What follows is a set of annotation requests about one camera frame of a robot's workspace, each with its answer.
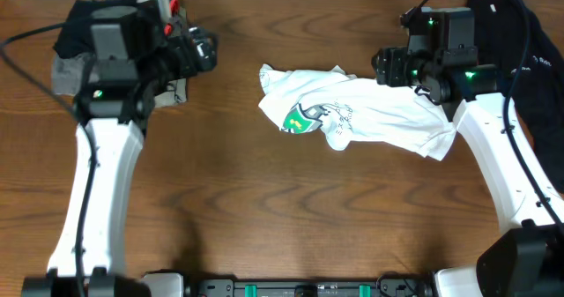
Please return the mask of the white t-shirt with green print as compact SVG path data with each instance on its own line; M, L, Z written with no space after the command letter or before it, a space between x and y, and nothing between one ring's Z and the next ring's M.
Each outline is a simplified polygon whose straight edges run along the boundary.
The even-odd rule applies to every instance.
M456 129L443 109L410 87L330 71L259 71L264 97L258 107L282 131L320 130L328 145L343 151L351 142L383 142L443 160Z

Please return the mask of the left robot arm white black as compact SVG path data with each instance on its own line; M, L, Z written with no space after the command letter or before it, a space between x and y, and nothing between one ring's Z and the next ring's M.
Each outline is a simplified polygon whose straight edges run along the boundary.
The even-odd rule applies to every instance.
M157 91L211 71L218 38L202 27L167 37L120 24L92 27L100 77L75 97L78 157L63 231L46 275L25 278L24 296L186 296L177 271L125 274L123 231L130 185Z

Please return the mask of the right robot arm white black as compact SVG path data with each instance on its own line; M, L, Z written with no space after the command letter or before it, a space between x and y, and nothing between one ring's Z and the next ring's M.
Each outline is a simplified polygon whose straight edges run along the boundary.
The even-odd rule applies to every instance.
M501 238L474 265L434 274L436 296L561 296L563 199L553 190L502 94L498 70L475 47L382 48L381 85L421 86L442 106L479 164Z

